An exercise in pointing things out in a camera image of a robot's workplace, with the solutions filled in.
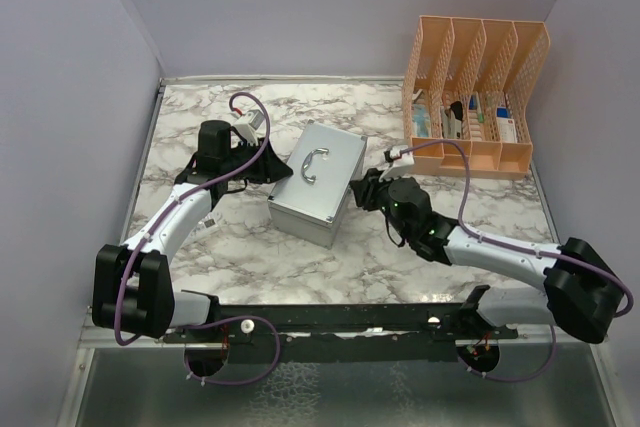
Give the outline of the grey metal first aid case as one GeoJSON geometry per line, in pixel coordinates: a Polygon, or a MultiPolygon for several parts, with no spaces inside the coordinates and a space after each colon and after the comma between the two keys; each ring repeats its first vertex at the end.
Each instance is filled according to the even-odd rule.
{"type": "Polygon", "coordinates": [[[351,198],[350,182],[362,174],[368,137],[309,121],[287,166],[292,175],[268,197],[280,231],[329,248],[351,198]]]}

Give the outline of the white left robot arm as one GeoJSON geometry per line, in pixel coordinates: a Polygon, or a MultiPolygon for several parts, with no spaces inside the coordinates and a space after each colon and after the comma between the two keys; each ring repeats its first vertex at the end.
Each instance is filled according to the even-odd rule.
{"type": "Polygon", "coordinates": [[[197,150],[176,177],[161,210],[123,244],[100,249],[92,299],[96,326],[151,338],[186,327],[202,342],[218,335],[221,318],[213,311],[212,297],[174,292],[171,261],[228,193],[229,182],[271,184],[293,174],[266,138],[234,144],[235,132],[226,121],[203,122],[197,150]]]}

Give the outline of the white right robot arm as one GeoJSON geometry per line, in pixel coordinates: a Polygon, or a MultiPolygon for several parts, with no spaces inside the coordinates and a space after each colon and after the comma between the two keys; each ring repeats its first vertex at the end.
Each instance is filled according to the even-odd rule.
{"type": "Polygon", "coordinates": [[[459,314],[461,330],[481,338],[494,326],[551,324],[590,344],[601,343],[626,292],[587,242],[536,244],[491,237],[433,210],[413,178],[386,179],[371,168],[350,187],[356,205],[379,211],[399,244],[444,265],[475,267],[524,283],[518,291],[488,289],[459,314]]]}

